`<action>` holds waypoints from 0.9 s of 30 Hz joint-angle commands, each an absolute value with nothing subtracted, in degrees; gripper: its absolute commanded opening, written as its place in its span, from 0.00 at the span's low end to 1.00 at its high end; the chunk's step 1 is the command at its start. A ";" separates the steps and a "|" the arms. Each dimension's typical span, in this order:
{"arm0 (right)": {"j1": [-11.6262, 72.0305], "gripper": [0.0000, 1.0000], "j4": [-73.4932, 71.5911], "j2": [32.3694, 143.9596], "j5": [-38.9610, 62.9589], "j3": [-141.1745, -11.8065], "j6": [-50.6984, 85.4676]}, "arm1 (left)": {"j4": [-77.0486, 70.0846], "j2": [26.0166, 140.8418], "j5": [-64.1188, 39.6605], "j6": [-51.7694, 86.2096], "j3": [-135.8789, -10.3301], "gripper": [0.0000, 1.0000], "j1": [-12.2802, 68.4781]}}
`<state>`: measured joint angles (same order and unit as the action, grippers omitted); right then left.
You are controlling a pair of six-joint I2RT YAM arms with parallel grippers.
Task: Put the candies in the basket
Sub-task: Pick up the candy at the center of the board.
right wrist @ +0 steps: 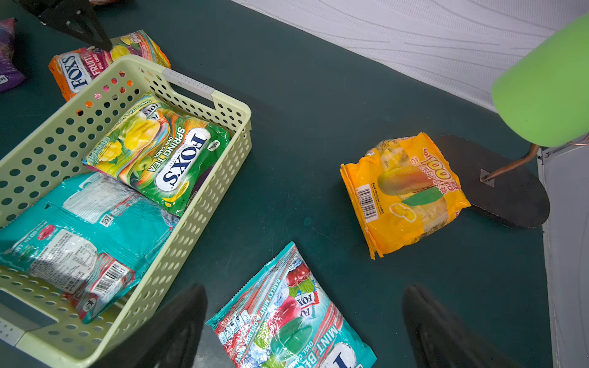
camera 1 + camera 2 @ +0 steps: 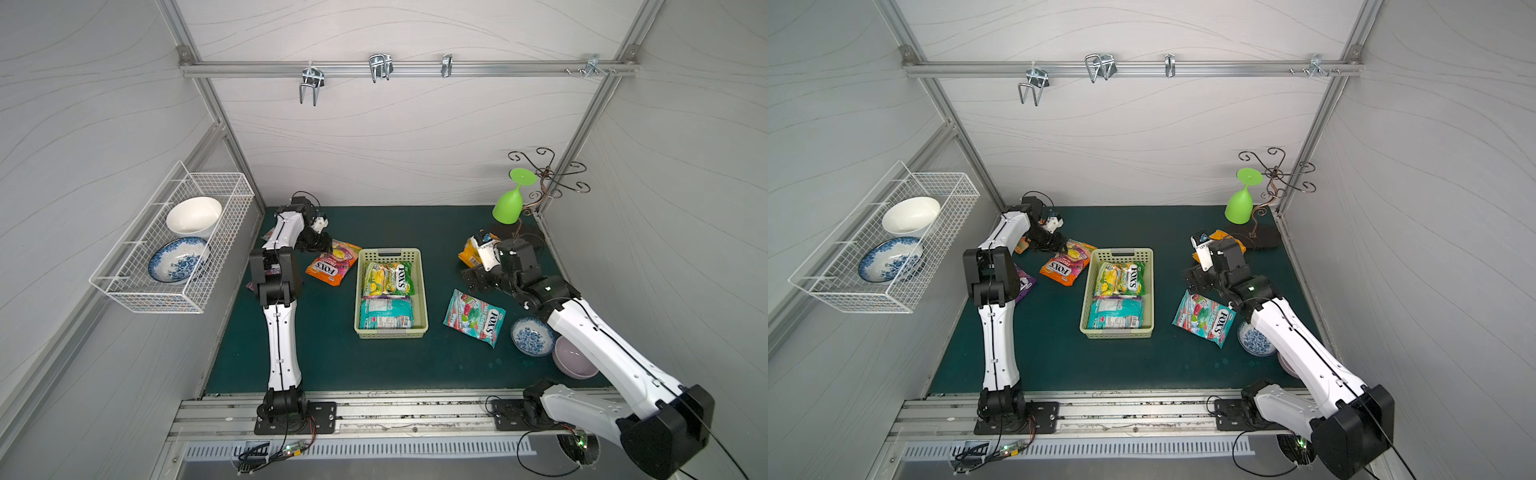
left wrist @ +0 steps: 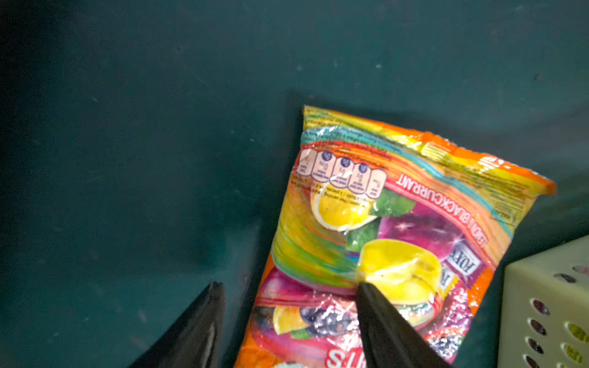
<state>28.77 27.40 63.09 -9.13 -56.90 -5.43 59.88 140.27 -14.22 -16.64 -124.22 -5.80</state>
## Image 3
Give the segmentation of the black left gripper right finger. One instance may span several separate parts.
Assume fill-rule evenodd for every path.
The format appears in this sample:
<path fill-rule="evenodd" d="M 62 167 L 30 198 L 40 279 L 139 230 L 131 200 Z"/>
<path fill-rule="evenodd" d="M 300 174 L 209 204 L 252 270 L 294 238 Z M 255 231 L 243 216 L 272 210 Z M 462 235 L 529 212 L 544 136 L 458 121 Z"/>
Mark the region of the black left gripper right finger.
<path fill-rule="evenodd" d="M 372 284 L 355 298 L 366 365 L 378 368 L 451 368 Z"/>

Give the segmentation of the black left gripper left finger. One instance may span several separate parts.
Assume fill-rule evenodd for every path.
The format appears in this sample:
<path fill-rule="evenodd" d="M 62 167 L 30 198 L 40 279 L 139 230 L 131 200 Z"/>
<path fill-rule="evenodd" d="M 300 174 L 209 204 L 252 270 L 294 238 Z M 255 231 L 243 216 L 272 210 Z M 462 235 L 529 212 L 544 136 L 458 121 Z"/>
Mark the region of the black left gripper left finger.
<path fill-rule="evenodd" d="M 211 282 L 132 367 L 217 367 L 225 288 Z"/>

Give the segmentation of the orange pink Fox's fruits bag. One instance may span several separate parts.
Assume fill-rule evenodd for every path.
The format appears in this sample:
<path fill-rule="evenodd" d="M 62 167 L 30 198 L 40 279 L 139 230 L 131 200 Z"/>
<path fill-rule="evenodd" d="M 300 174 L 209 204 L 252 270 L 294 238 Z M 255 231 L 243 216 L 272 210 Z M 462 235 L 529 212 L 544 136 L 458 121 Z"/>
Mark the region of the orange pink Fox's fruits bag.
<path fill-rule="evenodd" d="M 236 366 L 365 366 L 362 282 L 454 362 L 515 230 L 555 189 L 433 133 L 305 107 Z"/>

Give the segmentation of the pale green plastic basket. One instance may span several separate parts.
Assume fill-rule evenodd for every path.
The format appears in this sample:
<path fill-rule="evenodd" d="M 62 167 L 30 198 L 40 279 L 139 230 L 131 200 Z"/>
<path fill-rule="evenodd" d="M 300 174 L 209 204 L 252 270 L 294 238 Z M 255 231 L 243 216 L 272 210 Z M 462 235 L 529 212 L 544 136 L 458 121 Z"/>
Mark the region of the pale green plastic basket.
<path fill-rule="evenodd" d="M 506 267 L 497 365 L 588 365 L 587 237 Z"/>

